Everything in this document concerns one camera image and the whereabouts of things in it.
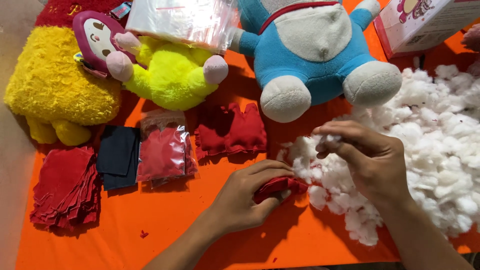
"black fabric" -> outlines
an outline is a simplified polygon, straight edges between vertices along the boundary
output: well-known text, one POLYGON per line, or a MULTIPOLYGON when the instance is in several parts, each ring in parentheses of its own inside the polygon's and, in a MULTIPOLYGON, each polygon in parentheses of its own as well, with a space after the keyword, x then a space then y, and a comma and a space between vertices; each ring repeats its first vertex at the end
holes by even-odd
POLYGON ((105 127, 97 158, 98 172, 103 173, 103 190, 136 184, 140 129, 124 126, 105 127))
POLYGON ((133 145, 139 137, 140 129, 106 125, 100 137, 100 150, 96 162, 96 170, 126 176, 132 155, 133 145))

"yellow plush toy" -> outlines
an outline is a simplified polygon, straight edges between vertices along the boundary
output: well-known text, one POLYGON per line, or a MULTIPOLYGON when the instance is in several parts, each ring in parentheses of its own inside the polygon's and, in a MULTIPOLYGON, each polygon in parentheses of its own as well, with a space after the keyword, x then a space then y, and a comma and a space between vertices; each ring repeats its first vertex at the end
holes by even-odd
POLYGON ((84 125, 106 123, 120 107, 120 84, 101 80, 75 64, 80 49, 67 27, 36 27, 18 58, 4 101, 27 118, 41 144, 58 139, 76 146, 90 139, 84 125))
POLYGON ((204 49, 189 48, 132 33, 116 34, 117 43, 147 69, 122 52, 107 56, 112 77, 138 96, 168 110, 188 110, 218 88, 228 74, 225 60, 204 49))

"white cotton stuffing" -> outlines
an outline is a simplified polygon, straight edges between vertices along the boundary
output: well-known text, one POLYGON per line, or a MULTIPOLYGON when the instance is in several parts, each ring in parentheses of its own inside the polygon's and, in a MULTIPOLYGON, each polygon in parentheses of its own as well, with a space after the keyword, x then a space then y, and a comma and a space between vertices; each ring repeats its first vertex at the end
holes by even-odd
MULTIPOLYGON (((402 140, 410 194, 435 226, 456 236, 480 222, 480 79, 454 65, 435 71, 433 80, 424 71, 405 69, 402 88, 391 101, 371 110, 354 107, 351 115, 335 120, 355 120, 402 140)), ((278 158, 288 156, 296 176, 312 184, 312 206, 345 214, 350 238, 375 245, 382 218, 356 190, 347 163, 335 154, 316 157, 317 145, 340 139, 298 137, 283 145, 278 158)))

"doraemon's white belly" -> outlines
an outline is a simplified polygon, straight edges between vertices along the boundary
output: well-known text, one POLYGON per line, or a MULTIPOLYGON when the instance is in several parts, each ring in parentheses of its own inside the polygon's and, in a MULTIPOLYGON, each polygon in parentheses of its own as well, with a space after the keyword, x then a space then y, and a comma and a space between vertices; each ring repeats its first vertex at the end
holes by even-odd
POLYGON ((352 24, 342 5, 306 8, 274 20, 282 43, 303 59, 333 59, 352 38, 352 24))

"hand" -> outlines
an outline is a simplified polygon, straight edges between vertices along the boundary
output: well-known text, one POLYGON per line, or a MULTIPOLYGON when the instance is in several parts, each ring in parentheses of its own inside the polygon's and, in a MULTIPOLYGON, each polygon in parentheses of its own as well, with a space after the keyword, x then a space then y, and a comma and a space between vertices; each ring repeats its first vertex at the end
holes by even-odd
POLYGON ((291 191, 278 192, 259 205, 253 202, 253 194, 265 183, 282 176, 293 176, 292 169, 275 160, 263 160, 233 172, 204 215, 214 221, 214 230, 220 235, 258 227, 291 191))
POLYGON ((374 132, 354 121, 328 122, 314 135, 339 135, 341 142, 317 146, 318 158, 335 153, 348 163, 357 190, 373 204, 412 200, 407 186, 404 148, 400 139, 374 132))

